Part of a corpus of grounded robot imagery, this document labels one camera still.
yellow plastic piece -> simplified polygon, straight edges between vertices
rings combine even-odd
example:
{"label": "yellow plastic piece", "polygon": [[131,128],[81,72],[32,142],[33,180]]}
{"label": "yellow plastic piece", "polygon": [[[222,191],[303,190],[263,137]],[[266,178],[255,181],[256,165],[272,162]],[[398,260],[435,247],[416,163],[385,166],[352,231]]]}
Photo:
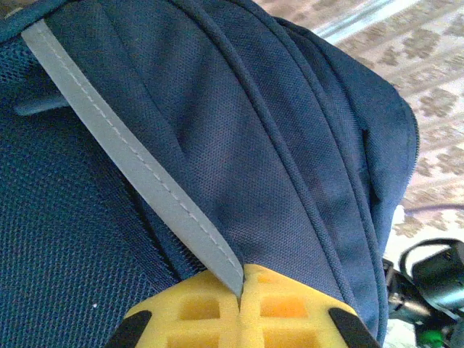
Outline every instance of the yellow plastic piece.
{"label": "yellow plastic piece", "polygon": [[259,265],[245,265],[241,306],[209,271],[133,307],[152,312],[136,348],[347,348],[328,310],[355,311]]}

reflective strip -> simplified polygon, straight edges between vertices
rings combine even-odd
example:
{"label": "reflective strip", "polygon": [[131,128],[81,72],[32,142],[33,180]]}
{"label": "reflective strip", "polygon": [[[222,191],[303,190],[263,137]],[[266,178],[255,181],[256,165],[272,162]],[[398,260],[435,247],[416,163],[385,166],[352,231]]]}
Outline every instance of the reflective strip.
{"label": "reflective strip", "polygon": [[98,94],[46,23],[41,20],[21,35],[77,116],[137,192],[195,256],[240,297],[244,272],[232,249]]}

